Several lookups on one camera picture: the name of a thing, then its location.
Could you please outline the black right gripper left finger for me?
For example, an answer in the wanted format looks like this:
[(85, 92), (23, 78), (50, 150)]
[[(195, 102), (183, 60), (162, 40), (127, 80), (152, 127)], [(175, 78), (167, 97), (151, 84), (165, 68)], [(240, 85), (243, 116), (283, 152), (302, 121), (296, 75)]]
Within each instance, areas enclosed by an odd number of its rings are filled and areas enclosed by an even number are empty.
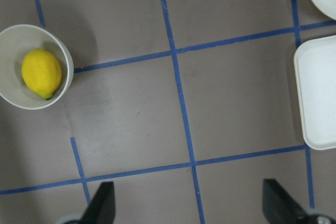
[(113, 182), (103, 182), (80, 219), (80, 223), (114, 223), (116, 216)]

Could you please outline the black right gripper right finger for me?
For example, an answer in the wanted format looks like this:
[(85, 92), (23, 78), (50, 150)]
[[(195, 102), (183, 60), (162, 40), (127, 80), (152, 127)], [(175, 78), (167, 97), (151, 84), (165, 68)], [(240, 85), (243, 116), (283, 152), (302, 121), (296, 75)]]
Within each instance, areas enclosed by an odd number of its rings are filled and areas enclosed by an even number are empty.
[(262, 184), (262, 210), (268, 223), (312, 223), (309, 214), (275, 179), (264, 179)]

